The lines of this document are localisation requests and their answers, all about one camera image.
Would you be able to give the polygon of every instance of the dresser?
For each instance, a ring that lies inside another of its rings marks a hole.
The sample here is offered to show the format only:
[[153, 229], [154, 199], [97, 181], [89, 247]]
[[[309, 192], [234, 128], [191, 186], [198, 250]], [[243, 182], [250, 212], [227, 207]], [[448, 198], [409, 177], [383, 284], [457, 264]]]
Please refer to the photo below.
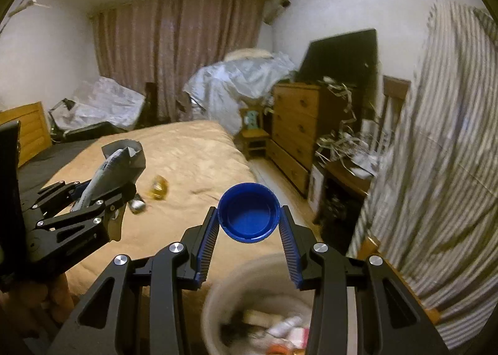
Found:
[[[347, 101], [335, 96], [325, 86], [300, 82], [279, 83], [273, 89], [273, 126], [266, 155], [282, 170], [302, 194], [308, 188], [309, 173], [319, 136], [337, 130]], [[363, 94], [353, 90], [355, 127], [361, 123]]]

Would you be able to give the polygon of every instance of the wooden bed frame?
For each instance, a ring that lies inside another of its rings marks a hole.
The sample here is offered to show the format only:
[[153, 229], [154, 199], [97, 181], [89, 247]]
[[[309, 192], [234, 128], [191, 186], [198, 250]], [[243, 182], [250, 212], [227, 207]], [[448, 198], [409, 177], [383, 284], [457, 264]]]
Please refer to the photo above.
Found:
[[17, 108], [0, 112], [0, 125], [11, 120], [21, 122], [21, 131], [19, 132], [19, 143], [21, 145], [19, 167], [36, 156], [40, 151], [52, 145], [41, 102], [18, 106]]

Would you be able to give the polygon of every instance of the drawer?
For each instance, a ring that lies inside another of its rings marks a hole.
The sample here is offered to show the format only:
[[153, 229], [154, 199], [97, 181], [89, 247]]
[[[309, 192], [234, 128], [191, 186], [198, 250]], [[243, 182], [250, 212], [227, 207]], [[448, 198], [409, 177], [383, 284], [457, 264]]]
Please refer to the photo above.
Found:
[[283, 171], [283, 173], [292, 181], [297, 189], [302, 193], [306, 193], [308, 188], [309, 174], [306, 169], [293, 159], [288, 153], [278, 146], [273, 140], [268, 141], [266, 149], [268, 157]]
[[300, 114], [318, 117], [318, 90], [276, 86], [275, 110], [293, 110]]
[[314, 142], [298, 137], [282, 125], [273, 126], [272, 139], [308, 170], [313, 164]]
[[292, 133], [307, 139], [310, 143], [315, 143], [317, 119], [313, 116], [277, 109], [273, 114], [273, 122], [274, 126], [285, 126]]

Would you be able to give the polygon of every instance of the screw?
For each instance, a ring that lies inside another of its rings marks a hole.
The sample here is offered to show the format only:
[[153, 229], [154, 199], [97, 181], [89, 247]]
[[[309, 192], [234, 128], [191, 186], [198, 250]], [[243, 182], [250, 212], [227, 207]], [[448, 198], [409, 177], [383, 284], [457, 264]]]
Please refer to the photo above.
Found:
[[313, 246], [313, 250], [315, 250], [316, 252], [326, 252], [326, 251], [328, 251], [328, 249], [329, 249], [329, 247], [323, 242], [317, 242]]
[[126, 255], [119, 254], [114, 257], [114, 264], [116, 265], [124, 265], [127, 262], [128, 262], [128, 257]]
[[183, 244], [181, 242], [174, 242], [172, 245], [169, 246], [169, 250], [171, 252], [181, 252], [183, 251]]
[[382, 263], [383, 263], [384, 261], [382, 261], [382, 258], [380, 258], [378, 255], [372, 255], [372, 256], [369, 258], [369, 262], [370, 262], [370, 264], [372, 264], [372, 265], [379, 266], [379, 265], [382, 265]]

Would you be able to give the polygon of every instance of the wooden floor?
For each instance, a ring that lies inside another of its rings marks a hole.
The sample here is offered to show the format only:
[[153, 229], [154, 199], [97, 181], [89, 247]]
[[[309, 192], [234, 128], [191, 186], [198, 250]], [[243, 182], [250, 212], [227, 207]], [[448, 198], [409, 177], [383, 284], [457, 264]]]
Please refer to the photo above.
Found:
[[249, 167], [256, 180], [273, 191], [280, 205], [286, 204], [289, 207], [295, 223], [309, 227], [317, 240], [321, 241], [319, 228], [313, 225], [314, 214], [308, 206], [308, 202], [280, 169], [272, 161], [265, 158], [251, 159]]

